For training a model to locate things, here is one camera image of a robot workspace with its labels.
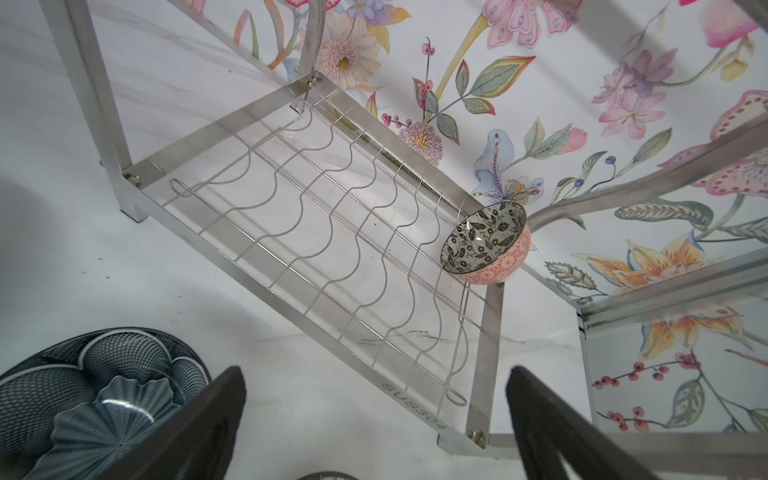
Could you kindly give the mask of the dark blue patterned bowl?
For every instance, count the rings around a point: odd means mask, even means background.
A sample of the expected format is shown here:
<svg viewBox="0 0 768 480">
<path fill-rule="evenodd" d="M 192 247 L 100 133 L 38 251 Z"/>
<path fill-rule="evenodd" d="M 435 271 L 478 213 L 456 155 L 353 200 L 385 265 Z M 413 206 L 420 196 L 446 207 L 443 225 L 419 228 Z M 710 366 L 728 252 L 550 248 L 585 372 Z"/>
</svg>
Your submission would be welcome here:
<svg viewBox="0 0 768 480">
<path fill-rule="evenodd" d="M 59 342 L 1 375 L 1 476 L 96 479 L 210 381 L 197 353 L 161 331 Z"/>
</svg>

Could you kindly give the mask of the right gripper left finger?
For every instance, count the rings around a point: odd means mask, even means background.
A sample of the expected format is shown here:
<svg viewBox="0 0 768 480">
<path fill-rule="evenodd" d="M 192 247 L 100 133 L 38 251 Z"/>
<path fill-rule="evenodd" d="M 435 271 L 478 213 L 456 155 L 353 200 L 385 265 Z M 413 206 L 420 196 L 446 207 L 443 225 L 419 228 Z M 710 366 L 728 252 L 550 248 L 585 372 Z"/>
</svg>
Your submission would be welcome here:
<svg viewBox="0 0 768 480">
<path fill-rule="evenodd" d="M 246 396 L 240 367 L 227 368 L 99 477 L 223 479 L 234 454 Z"/>
</svg>

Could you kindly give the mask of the pink leaf pattern bowl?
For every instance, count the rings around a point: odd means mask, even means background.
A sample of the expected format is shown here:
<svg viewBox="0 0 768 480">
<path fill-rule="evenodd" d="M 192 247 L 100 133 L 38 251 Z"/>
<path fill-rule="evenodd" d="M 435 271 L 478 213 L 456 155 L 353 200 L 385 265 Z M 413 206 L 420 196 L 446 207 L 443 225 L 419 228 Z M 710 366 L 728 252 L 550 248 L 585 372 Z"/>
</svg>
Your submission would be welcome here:
<svg viewBox="0 0 768 480">
<path fill-rule="evenodd" d="M 440 263 L 466 283 L 498 284 L 523 265 L 531 246 L 526 210 L 517 202 L 502 201 L 462 220 L 445 240 Z"/>
</svg>

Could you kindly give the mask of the olive leaf pattern bowl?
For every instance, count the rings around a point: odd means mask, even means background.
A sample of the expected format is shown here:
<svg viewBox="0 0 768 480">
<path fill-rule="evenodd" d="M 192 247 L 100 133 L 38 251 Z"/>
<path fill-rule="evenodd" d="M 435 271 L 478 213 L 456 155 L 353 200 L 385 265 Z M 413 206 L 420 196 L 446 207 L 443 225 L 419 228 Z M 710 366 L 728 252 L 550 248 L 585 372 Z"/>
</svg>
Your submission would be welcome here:
<svg viewBox="0 0 768 480">
<path fill-rule="evenodd" d="M 321 471 L 304 475 L 299 480 L 358 480 L 356 477 L 338 471 Z"/>
</svg>

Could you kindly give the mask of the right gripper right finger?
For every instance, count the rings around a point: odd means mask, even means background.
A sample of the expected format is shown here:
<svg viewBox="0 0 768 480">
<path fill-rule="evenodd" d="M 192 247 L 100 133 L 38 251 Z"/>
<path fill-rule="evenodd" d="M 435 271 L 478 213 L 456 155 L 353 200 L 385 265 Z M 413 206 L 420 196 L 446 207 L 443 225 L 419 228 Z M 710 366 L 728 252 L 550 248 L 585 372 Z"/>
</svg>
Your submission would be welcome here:
<svg viewBox="0 0 768 480">
<path fill-rule="evenodd" d="M 515 441 L 529 479 L 654 479 L 648 468 L 611 442 L 523 366 L 506 384 Z"/>
</svg>

